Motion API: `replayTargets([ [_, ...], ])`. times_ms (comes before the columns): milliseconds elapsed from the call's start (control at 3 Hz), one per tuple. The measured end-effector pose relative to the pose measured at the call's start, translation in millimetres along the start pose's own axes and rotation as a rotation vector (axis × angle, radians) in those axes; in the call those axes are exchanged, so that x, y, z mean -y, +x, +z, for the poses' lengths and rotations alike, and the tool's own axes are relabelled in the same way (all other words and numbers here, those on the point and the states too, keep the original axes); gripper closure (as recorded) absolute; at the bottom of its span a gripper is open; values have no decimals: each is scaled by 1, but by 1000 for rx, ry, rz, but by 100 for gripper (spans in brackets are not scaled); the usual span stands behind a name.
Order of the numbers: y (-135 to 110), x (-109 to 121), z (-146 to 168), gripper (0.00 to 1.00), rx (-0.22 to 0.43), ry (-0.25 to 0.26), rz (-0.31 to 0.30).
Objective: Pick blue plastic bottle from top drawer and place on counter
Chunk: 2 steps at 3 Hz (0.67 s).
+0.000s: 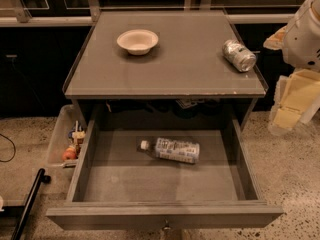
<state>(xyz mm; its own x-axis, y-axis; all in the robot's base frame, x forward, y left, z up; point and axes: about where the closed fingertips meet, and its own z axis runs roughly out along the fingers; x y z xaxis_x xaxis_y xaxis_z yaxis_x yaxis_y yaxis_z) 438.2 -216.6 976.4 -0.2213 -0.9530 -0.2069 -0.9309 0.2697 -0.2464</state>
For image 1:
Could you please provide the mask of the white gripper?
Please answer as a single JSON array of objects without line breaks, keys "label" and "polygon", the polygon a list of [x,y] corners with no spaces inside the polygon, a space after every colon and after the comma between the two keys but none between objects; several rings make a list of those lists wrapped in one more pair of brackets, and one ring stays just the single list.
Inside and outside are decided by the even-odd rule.
[{"label": "white gripper", "polygon": [[282,49],[283,60],[298,68],[289,77],[280,76],[276,84],[268,130],[281,136],[298,123],[309,123],[320,109],[320,0],[306,0],[263,47]]}]

